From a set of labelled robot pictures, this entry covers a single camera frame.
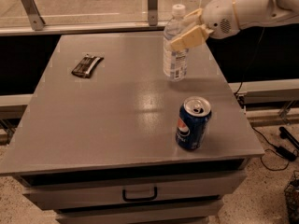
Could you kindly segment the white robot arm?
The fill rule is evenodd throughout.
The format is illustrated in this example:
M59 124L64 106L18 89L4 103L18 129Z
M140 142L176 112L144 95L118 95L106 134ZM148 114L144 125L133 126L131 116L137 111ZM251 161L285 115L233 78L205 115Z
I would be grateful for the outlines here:
M191 49L210 37L223 39L250 27L276 27L299 22L299 0L211 0L204 8L186 15L187 25L168 47Z

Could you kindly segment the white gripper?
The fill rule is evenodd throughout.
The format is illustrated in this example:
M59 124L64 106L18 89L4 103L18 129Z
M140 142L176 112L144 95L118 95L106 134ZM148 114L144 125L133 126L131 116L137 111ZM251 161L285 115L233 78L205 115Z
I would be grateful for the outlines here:
M183 51L201 46L209 36L214 39L223 39L240 32L234 0L212 0L204 7L204 11L197 8L187 14L183 22L185 24L203 24L195 25L187 32L175 36L170 41L170 49L173 51Z

